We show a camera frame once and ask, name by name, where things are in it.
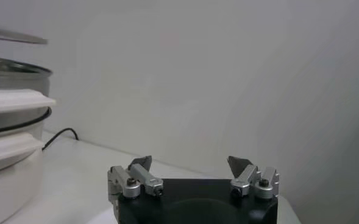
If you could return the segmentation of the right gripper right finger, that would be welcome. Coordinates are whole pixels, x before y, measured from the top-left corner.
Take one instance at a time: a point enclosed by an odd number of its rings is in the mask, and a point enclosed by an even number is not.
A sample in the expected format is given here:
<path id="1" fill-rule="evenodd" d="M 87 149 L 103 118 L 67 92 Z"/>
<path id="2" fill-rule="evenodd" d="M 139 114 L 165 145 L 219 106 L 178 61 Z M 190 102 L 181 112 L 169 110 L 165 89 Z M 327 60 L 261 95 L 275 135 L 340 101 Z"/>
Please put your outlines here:
<path id="1" fill-rule="evenodd" d="M 273 167 L 262 172 L 248 159 L 229 156 L 227 158 L 233 179 L 230 181 L 231 196 L 243 198 L 253 191 L 259 199 L 272 199 L 279 196 L 280 175 Z"/>

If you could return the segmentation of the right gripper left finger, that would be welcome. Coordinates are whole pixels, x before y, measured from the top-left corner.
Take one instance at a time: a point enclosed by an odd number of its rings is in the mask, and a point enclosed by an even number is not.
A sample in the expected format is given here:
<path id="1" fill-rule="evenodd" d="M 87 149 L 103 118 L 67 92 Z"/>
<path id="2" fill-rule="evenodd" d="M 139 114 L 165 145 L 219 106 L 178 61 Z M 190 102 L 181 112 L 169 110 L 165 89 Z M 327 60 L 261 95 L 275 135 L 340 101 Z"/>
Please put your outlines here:
<path id="1" fill-rule="evenodd" d="M 150 173 L 152 156 L 135 158 L 125 169 L 112 166 L 107 172 L 108 200 L 115 209 L 119 208 L 118 198 L 136 199 L 144 192 L 153 197 L 163 195 L 163 180 Z"/>

